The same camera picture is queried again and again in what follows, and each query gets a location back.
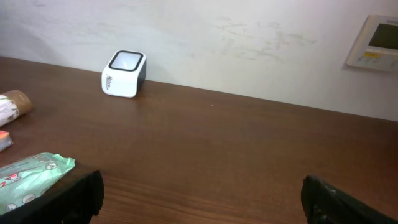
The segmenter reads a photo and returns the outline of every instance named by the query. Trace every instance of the cube-shaped device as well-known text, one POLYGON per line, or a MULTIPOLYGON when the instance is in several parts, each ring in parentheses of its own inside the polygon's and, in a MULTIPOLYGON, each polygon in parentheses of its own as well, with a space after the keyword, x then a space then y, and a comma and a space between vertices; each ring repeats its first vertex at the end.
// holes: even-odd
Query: cube-shaped device
POLYGON ((109 95, 134 97, 144 83, 146 73, 145 54, 117 51, 102 72, 102 90, 109 95))

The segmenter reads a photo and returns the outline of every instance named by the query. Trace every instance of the wet wipes package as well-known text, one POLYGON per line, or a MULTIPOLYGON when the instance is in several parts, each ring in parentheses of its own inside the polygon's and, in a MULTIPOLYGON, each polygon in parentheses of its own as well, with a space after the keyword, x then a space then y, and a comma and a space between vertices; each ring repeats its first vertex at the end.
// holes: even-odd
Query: wet wipes package
POLYGON ((0 168, 0 215, 41 196, 74 166, 72 158, 45 152, 0 168))

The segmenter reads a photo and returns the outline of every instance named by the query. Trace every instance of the white wall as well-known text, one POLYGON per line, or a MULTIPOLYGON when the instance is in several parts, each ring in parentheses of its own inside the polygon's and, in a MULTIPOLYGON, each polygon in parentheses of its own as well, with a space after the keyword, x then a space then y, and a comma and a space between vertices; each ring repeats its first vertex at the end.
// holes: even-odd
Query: white wall
POLYGON ((398 74, 344 67, 397 0, 1 0, 0 55, 101 72, 145 52, 147 79, 398 121, 398 74))

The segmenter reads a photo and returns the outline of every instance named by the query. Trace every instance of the brown table surface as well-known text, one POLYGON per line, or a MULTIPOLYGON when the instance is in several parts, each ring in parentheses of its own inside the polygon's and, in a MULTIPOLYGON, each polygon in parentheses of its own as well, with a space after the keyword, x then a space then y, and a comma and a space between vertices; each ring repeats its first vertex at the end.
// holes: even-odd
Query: brown table surface
POLYGON ((120 98, 100 76, 0 57, 0 93, 35 106, 0 128, 15 143, 0 164, 52 152, 76 159, 62 181, 99 169, 92 223, 305 223, 307 174, 398 219, 393 121, 151 81, 120 98))

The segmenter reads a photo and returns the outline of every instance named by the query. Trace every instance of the black object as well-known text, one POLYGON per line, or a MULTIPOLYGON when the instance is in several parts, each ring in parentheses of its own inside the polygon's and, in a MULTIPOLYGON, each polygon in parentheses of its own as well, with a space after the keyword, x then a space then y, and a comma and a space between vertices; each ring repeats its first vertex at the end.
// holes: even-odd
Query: black object
POLYGON ((334 186, 308 175, 301 202, 308 224, 398 224, 334 186))
POLYGON ((2 224, 87 224, 98 215, 104 200, 104 182, 95 171, 0 216, 2 224))
POLYGON ((144 84, 145 77, 147 76, 147 60, 145 60, 141 71, 138 74, 137 91, 141 89, 142 84, 144 84))

